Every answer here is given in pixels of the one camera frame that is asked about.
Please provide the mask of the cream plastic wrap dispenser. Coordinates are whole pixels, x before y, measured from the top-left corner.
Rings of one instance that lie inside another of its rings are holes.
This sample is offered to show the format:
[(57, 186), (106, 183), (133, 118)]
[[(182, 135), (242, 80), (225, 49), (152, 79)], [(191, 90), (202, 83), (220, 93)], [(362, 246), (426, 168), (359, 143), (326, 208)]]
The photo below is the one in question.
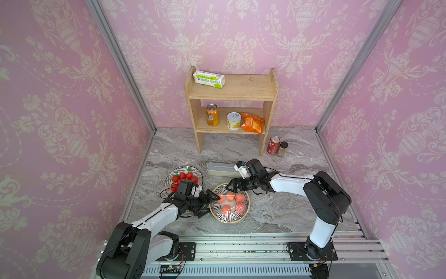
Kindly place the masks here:
[(238, 178), (242, 175), (235, 170), (233, 164), (210, 162), (207, 164), (207, 172), (210, 176)]

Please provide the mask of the glass plate of strawberries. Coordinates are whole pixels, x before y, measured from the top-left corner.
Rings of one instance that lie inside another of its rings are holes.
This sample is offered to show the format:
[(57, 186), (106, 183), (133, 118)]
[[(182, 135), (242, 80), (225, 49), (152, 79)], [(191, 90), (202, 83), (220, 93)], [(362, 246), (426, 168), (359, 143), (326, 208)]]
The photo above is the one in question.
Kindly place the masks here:
[(171, 171), (164, 182), (164, 189), (167, 194), (176, 192), (181, 181), (191, 181), (198, 185), (203, 184), (203, 175), (199, 169), (193, 166), (180, 166)]

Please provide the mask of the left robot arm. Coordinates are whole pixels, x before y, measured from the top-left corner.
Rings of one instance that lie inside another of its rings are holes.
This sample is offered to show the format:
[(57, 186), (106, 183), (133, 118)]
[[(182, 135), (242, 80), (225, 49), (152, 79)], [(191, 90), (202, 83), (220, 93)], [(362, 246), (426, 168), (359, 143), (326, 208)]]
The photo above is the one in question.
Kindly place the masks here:
[(209, 205), (220, 200), (211, 190), (183, 181), (152, 213), (132, 223), (121, 222), (113, 230), (96, 266), (101, 279), (139, 279), (146, 265), (158, 259), (182, 258), (179, 236), (164, 228), (190, 212), (201, 218)]

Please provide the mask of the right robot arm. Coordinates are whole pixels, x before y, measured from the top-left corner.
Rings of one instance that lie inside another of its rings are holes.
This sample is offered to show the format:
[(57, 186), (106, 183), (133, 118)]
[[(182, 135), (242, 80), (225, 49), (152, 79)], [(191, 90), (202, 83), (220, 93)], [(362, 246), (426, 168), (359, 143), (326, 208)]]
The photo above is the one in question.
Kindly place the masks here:
[(258, 159), (239, 161), (234, 169), (241, 175), (232, 179), (226, 190), (233, 193), (261, 189), (267, 193), (289, 193), (308, 199), (317, 215), (304, 251), (311, 260), (325, 259), (332, 254), (329, 247), (333, 233), (352, 203), (348, 193), (326, 172), (312, 176), (294, 176), (267, 168)]

